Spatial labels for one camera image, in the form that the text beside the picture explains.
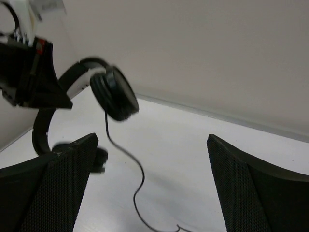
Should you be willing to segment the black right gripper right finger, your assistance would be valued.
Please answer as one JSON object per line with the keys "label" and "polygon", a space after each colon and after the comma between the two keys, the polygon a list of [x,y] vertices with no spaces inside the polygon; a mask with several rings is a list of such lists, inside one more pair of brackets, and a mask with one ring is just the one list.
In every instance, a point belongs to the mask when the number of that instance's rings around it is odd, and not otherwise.
{"label": "black right gripper right finger", "polygon": [[207,149],[228,232],[307,232],[309,177],[273,165],[214,134]]}

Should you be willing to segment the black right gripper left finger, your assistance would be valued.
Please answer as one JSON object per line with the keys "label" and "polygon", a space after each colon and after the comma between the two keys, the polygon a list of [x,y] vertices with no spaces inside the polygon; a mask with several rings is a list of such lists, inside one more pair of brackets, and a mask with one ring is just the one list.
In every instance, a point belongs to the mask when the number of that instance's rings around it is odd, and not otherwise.
{"label": "black right gripper left finger", "polygon": [[97,145],[91,133],[60,151],[2,168],[0,230],[73,231]]}

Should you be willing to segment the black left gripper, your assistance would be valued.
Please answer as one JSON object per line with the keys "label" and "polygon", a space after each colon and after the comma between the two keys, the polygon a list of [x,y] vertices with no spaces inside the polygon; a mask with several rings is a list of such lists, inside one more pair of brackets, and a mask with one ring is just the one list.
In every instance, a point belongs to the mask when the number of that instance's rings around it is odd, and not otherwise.
{"label": "black left gripper", "polygon": [[53,64],[53,44],[36,37],[33,45],[9,38],[0,44],[0,90],[12,106],[71,109]]}

